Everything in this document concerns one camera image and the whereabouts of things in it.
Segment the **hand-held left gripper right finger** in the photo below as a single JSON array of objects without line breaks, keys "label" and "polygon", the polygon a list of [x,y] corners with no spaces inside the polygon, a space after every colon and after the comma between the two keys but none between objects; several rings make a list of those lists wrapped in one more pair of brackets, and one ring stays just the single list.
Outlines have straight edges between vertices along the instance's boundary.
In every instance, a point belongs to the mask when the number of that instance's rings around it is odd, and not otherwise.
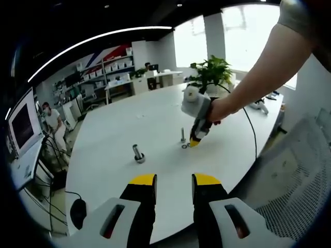
[{"label": "hand-held left gripper right finger", "polygon": [[200,247],[292,247],[239,198],[230,198],[217,178],[192,174],[193,220]]}]

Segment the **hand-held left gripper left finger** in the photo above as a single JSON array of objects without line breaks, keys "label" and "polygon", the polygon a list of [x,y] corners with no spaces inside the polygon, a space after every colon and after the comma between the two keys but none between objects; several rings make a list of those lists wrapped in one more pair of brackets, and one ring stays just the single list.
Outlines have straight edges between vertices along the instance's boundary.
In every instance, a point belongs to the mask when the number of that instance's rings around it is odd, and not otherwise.
[{"label": "hand-held left gripper left finger", "polygon": [[92,212],[77,199],[70,218],[77,231],[55,241],[56,247],[149,247],[155,222],[157,176],[133,178],[119,198]]}]

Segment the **person's right hand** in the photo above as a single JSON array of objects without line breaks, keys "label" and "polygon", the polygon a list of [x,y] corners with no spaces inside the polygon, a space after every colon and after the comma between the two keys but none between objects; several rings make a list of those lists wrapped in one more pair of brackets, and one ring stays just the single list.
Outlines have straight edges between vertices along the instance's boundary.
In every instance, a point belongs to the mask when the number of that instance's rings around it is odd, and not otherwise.
[{"label": "person's right hand", "polygon": [[218,125],[224,118],[236,113],[239,109],[240,106],[229,96],[218,98],[211,103],[207,119],[214,125]]}]

